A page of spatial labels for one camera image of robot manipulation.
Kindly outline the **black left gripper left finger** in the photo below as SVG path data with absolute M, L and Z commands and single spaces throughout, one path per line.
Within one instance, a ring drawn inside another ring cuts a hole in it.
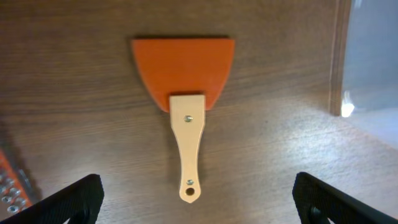
M 1 224 L 95 224 L 103 199 L 100 175 L 90 174 Z

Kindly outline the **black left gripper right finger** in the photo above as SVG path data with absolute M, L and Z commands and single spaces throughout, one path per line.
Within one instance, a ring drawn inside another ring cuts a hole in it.
M 296 175 L 292 195 L 304 224 L 397 224 L 397 219 L 306 173 Z

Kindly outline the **orange bit holder strip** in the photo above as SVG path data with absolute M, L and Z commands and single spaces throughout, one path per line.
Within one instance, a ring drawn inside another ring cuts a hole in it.
M 1 149 L 1 219 L 11 217 L 33 204 L 22 171 L 6 150 Z

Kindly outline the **clear plastic container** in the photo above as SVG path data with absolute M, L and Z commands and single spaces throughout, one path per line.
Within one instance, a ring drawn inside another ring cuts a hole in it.
M 397 148 L 397 0 L 351 3 L 341 117 Z

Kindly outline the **orange scraper with wooden handle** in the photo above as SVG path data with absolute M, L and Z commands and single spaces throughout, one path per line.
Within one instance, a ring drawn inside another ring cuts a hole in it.
M 201 195 L 198 155 L 206 112 L 229 78 L 235 41 L 228 37 L 134 39 L 131 47 L 146 90 L 170 116 L 180 156 L 179 197 L 193 203 Z

